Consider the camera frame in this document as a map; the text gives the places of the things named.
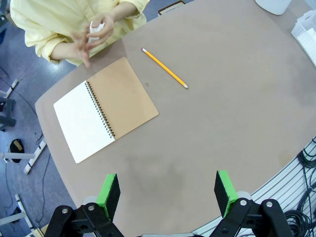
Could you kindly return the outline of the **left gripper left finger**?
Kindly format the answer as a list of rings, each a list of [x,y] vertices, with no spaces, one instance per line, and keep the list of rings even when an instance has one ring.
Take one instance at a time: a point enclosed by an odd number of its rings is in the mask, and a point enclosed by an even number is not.
[[[58,206],[48,224],[47,237],[121,237],[123,234],[113,223],[120,196],[116,174],[108,174],[95,202],[81,205],[77,209]]]

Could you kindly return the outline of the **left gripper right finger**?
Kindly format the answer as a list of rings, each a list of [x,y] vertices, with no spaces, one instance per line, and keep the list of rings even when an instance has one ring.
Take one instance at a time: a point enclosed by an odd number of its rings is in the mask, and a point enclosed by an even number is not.
[[[250,229],[256,237],[293,236],[285,214],[275,199],[260,204],[239,197],[225,170],[216,172],[214,192],[222,220],[213,237],[236,237],[241,229]]]

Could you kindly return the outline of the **person's right hand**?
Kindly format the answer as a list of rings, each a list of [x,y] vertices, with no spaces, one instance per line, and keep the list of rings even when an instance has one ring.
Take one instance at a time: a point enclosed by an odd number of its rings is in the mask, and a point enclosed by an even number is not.
[[[75,57],[77,59],[80,59],[84,65],[89,68],[90,67],[90,61],[89,61],[89,50],[87,49],[87,31],[83,32],[73,32],[71,33],[72,39],[74,41],[73,43],[73,50]]]

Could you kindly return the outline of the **person's left hand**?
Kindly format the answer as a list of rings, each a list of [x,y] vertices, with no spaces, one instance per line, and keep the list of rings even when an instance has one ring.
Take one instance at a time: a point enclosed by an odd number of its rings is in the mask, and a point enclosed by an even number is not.
[[[87,49],[103,44],[114,32],[114,15],[100,13],[87,25]]]

